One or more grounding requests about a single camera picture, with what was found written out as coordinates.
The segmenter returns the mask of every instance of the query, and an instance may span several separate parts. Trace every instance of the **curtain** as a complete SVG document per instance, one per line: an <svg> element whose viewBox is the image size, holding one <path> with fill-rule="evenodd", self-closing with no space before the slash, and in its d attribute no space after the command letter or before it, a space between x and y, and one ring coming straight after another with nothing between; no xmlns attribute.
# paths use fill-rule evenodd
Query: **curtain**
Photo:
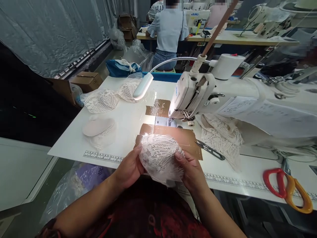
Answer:
<svg viewBox="0 0 317 238"><path fill-rule="evenodd" d="M0 0L0 40L35 73L54 77L103 42L133 0Z"/></svg>

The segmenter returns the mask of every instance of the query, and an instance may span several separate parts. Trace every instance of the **scissors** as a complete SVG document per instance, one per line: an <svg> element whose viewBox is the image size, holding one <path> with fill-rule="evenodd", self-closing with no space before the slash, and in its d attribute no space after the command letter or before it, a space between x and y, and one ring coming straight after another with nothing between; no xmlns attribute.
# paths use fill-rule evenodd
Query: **scissors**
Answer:
<svg viewBox="0 0 317 238"><path fill-rule="evenodd" d="M209 147L208 145L206 145L204 142L197 140L197 142L195 142L200 148L206 150L207 152L209 152L210 154L212 154L213 156L217 157L220 160L225 160L226 157L224 157L222 154L220 154L218 151L214 150L213 148Z"/></svg>
<svg viewBox="0 0 317 238"><path fill-rule="evenodd" d="M269 176L270 174L276 174L278 191L272 187ZM287 187L285 188L284 184L284 175L287 178ZM313 211L313 203L305 191L305 189L301 186L301 184L297 181L297 179L293 178L291 175L291 169L288 164L288 159L284 157L282 168L275 168L270 170L265 170L263 173L263 180L267 188L273 193L275 196L284 198L286 203L289 204L296 211L309 214ZM295 188L299 191L300 195L303 198L304 206L302 208L297 207L293 203L293 194L295 192Z"/></svg>

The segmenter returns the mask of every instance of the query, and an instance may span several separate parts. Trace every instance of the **light blue shirt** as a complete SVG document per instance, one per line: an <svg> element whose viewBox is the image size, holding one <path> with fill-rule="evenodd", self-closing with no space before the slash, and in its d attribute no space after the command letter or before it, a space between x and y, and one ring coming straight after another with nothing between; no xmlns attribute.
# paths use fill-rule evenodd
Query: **light blue shirt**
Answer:
<svg viewBox="0 0 317 238"><path fill-rule="evenodd" d="M178 40L183 41L189 35L186 12L165 8L155 15L147 31L152 38L157 34L157 49L177 53Z"/></svg>

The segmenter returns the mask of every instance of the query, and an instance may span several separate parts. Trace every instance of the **red patterned clothing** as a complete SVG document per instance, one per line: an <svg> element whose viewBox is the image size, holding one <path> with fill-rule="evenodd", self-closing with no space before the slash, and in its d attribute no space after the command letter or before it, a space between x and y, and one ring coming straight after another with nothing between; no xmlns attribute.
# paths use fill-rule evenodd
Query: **red patterned clothing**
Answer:
<svg viewBox="0 0 317 238"><path fill-rule="evenodd" d="M37 238L63 237L49 221ZM150 179L138 180L85 233L85 238L210 237L189 205L172 189Z"/></svg>

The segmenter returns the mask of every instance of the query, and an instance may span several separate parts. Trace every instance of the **paper sheet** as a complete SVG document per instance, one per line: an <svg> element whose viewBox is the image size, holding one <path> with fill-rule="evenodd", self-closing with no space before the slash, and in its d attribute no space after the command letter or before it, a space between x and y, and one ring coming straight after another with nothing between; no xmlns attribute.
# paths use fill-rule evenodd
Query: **paper sheet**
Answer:
<svg viewBox="0 0 317 238"><path fill-rule="evenodd" d="M248 122L278 138L317 136L317 116L291 107L273 104L267 100L244 113L256 98L235 97L217 113Z"/></svg>

